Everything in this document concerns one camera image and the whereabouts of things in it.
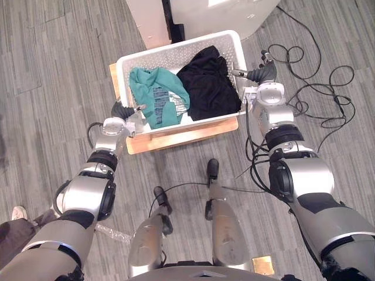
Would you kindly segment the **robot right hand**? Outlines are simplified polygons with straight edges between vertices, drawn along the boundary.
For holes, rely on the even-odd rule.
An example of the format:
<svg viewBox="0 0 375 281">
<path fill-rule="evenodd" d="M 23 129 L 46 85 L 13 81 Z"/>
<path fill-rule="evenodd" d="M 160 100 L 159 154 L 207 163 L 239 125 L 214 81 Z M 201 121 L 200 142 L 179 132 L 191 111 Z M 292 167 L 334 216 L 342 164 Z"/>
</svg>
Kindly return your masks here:
<svg viewBox="0 0 375 281">
<path fill-rule="evenodd" d="M 266 50 L 262 50 L 261 60 L 263 61 L 263 64 L 257 69 L 250 71 L 233 69 L 231 73 L 235 77 L 246 78 L 257 84 L 275 82 L 277 77 L 277 69 L 270 53 Z"/>
</svg>

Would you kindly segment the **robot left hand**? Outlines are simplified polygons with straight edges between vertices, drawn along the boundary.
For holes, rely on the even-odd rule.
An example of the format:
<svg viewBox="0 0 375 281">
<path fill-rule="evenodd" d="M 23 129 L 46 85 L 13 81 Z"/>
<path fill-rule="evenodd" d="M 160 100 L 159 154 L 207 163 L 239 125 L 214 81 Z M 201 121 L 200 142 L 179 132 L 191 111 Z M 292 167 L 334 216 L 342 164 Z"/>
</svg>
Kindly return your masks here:
<svg viewBox="0 0 375 281">
<path fill-rule="evenodd" d="M 137 105 L 134 107 L 123 107 L 121 102 L 115 102 L 111 109 L 111 116 L 126 120 L 130 116 L 134 115 L 138 111 L 142 111 L 146 108 L 145 104 Z"/>
</svg>

